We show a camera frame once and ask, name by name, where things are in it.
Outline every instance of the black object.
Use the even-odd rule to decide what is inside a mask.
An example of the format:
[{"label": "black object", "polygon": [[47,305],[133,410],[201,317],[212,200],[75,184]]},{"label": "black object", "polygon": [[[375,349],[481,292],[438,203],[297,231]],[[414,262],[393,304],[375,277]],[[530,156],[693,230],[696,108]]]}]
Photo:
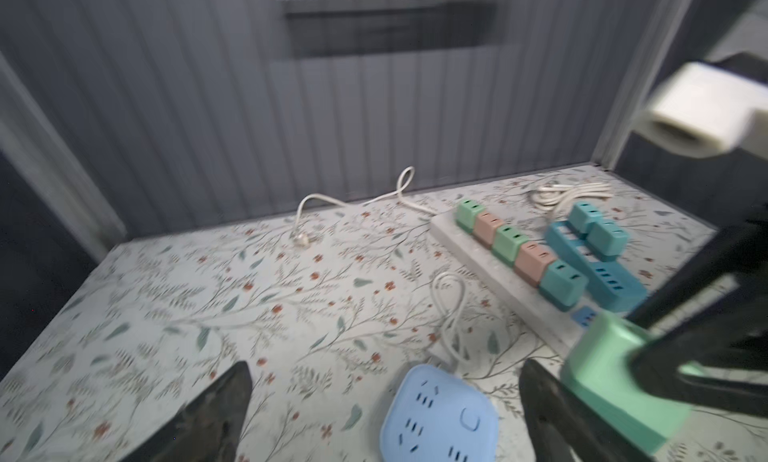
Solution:
[{"label": "black object", "polygon": [[650,342],[630,361],[649,394],[765,417],[768,387],[682,374],[689,361],[721,368],[768,369],[768,205],[725,227],[627,319],[649,328],[723,274],[740,286]]},{"label": "black object", "polygon": [[652,460],[539,362],[525,361],[518,386],[537,462],[573,462],[570,448],[590,462]]},{"label": "black object", "polygon": [[239,361],[122,462],[234,462],[251,390]]}]

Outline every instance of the floral tablecloth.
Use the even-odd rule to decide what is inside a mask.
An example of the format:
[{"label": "floral tablecloth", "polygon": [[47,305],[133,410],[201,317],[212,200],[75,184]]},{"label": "floral tablecloth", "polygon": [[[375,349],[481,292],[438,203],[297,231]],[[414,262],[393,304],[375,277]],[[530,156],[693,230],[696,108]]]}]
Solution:
[{"label": "floral tablecloth", "polygon": [[[712,233],[591,166],[408,197],[439,211],[471,197],[541,239],[525,193],[553,180],[613,186],[597,204],[630,231],[622,261],[648,288]],[[395,200],[313,212],[307,249],[288,239],[292,224],[113,249],[0,383],[0,460],[119,460],[240,359],[254,380],[240,462],[380,460],[398,383],[438,338],[429,283],[445,270],[469,283],[462,326],[480,357],[465,379],[498,410],[497,459],[533,460],[518,373],[526,358],[562,361],[437,244],[427,216]],[[697,408],[658,458],[768,460],[767,435],[765,420]]]}]

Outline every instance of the floral pattern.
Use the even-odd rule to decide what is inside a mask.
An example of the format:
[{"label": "floral pattern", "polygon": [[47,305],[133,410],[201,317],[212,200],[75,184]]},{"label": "floral pattern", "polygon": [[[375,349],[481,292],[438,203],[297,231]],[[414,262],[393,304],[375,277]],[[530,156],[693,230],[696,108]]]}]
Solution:
[{"label": "floral pattern", "polygon": [[[540,240],[546,222],[526,194],[554,180],[613,186],[598,204],[632,233],[622,261],[650,289],[712,233],[591,166],[408,198],[439,211],[475,198]],[[518,374],[527,358],[553,371],[562,360],[429,235],[427,216],[394,200],[312,212],[307,249],[289,240],[292,225],[272,218],[114,248],[0,383],[0,460],[119,460],[241,359],[254,391],[238,460],[380,460],[399,381],[439,343],[429,285],[445,270],[468,280],[462,329],[475,363],[464,377],[498,410],[497,459],[533,460]],[[440,290],[452,300],[450,282]],[[658,458],[764,460],[767,435],[764,420],[697,408]]]}]

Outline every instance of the green leaf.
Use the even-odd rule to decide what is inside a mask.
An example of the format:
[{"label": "green leaf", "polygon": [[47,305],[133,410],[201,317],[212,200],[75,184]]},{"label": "green leaf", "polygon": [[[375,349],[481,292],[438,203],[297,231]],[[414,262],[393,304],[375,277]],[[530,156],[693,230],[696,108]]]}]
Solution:
[{"label": "green leaf", "polygon": [[270,300],[272,297],[275,297],[275,296],[277,296],[277,293],[269,294],[269,295],[264,295],[261,298],[261,302],[259,302],[259,305],[262,305],[262,304],[266,303],[266,301]]},{"label": "green leaf", "polygon": [[328,334],[325,334],[325,335],[323,335],[321,338],[317,339],[317,342],[315,342],[314,344],[312,344],[312,345],[310,346],[310,350],[312,350],[312,349],[314,349],[315,347],[317,347],[318,345],[320,345],[320,344],[322,343],[322,341],[326,340],[326,337],[328,337]]},{"label": "green leaf", "polygon": [[360,409],[360,406],[358,404],[354,404],[352,406],[352,412],[350,413],[350,418],[346,420],[346,424],[344,424],[344,427],[341,428],[341,432],[355,427],[355,424],[357,424],[357,422],[360,420],[360,417],[362,417],[362,409]]},{"label": "green leaf", "polygon": [[106,338],[104,338],[105,341],[108,341],[109,339],[113,337],[117,337],[123,332],[130,329],[130,324],[125,322],[124,324],[120,324],[115,330],[112,331],[110,335],[108,335]]},{"label": "green leaf", "polygon": [[203,347],[208,343],[208,332],[210,332],[208,327],[200,329],[200,334],[197,336],[197,350],[203,350]]},{"label": "green leaf", "polygon": [[91,361],[91,365],[100,364],[103,361],[109,360],[109,355],[97,355],[94,360]]},{"label": "green leaf", "polygon": [[498,352],[498,339],[496,338],[496,332],[491,332],[491,334],[488,336],[488,353],[497,355]]},{"label": "green leaf", "polygon": [[221,309],[221,313],[222,313],[222,314],[223,314],[223,313],[225,313],[225,312],[228,312],[229,310],[231,310],[231,309],[232,309],[232,307],[234,307],[234,306],[235,306],[235,303],[237,302],[237,297],[238,297],[238,296],[237,296],[237,295],[235,295],[235,296],[234,296],[234,298],[233,298],[232,300],[230,300],[229,302],[227,302],[227,303],[226,303],[226,305],[224,306],[224,308],[223,308],[223,309]]},{"label": "green leaf", "polygon": [[64,312],[68,311],[68,310],[69,310],[69,309],[71,309],[71,308],[75,308],[75,307],[77,307],[78,305],[80,305],[80,303],[81,303],[83,300],[85,300],[85,296],[84,296],[84,295],[81,295],[80,297],[78,297],[78,298],[76,298],[75,300],[73,300],[72,302],[70,302],[70,303],[69,303],[69,305],[67,305],[66,307],[64,307],[64,310],[62,310],[62,313],[64,313]]},{"label": "green leaf", "polygon": [[29,438],[27,439],[27,445],[24,446],[24,453],[26,454],[30,450],[34,448],[35,445],[38,444],[40,441],[40,437],[43,436],[43,422],[42,420],[38,424],[36,428],[32,431],[32,433],[29,435]]}]

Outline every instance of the looped white cable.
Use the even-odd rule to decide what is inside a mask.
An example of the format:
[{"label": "looped white cable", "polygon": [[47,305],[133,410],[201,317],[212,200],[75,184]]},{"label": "looped white cable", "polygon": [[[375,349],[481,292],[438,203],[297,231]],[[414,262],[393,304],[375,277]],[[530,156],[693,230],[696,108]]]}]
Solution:
[{"label": "looped white cable", "polygon": [[[459,299],[458,304],[453,311],[447,310],[438,290],[438,285],[444,278],[452,278],[458,282]],[[432,299],[435,301],[438,310],[446,317],[446,320],[440,326],[440,338],[442,339],[443,345],[451,356],[454,357],[457,363],[460,361],[467,361],[468,352],[465,350],[464,355],[462,355],[462,349],[465,347],[464,335],[458,326],[468,300],[468,297],[466,297],[467,283],[465,282],[464,277],[456,272],[441,272],[432,280],[432,284],[429,286],[429,291],[432,294]]]},{"label": "looped white cable", "polygon": [[611,198],[614,195],[609,191],[610,184],[605,182],[592,182],[574,186],[553,184],[535,188],[530,192],[530,197],[536,208],[548,212],[547,218],[554,220],[563,208],[570,207],[576,198]]},{"label": "looped white cable", "polygon": [[[403,198],[403,196],[402,196],[402,192],[408,187],[408,184],[411,183],[411,180],[413,180],[413,176],[414,176],[415,173],[416,173],[416,169],[414,169],[413,166],[407,167],[405,170],[400,172],[400,177],[397,178],[397,185],[396,185],[396,189],[394,191],[386,193],[386,194],[384,194],[382,196],[378,196],[377,198],[372,198],[369,201],[363,202],[360,205],[361,206],[367,206],[368,204],[370,204],[372,202],[378,202],[379,200],[382,200],[382,199],[387,198],[387,197],[397,196],[398,201],[400,201],[400,203],[403,204],[404,206],[408,206],[410,208],[415,208],[416,210],[420,210],[422,212],[426,212],[427,214],[436,216],[438,214],[436,210],[433,210],[433,209],[431,209],[429,207],[420,206],[419,204],[415,204],[413,202],[409,202],[409,201],[405,200]],[[408,180],[406,180],[405,183],[403,183],[402,180],[406,177],[406,175],[409,176]],[[323,194],[309,194],[307,197],[304,197],[302,199],[301,203],[299,204],[299,207],[296,209],[296,220],[293,223],[293,230],[291,231],[291,237],[292,237],[293,241],[297,245],[303,246],[303,247],[308,246],[312,242],[312,239],[305,232],[297,233],[297,231],[299,230],[299,221],[301,220],[301,213],[302,213],[302,210],[304,209],[304,204],[308,200],[311,200],[312,198],[316,198],[316,199],[322,200],[324,202],[335,204],[335,205],[337,205],[339,207],[351,207],[352,206],[352,204],[348,204],[346,202],[342,202],[338,198],[333,198],[333,197],[325,196]]]}]

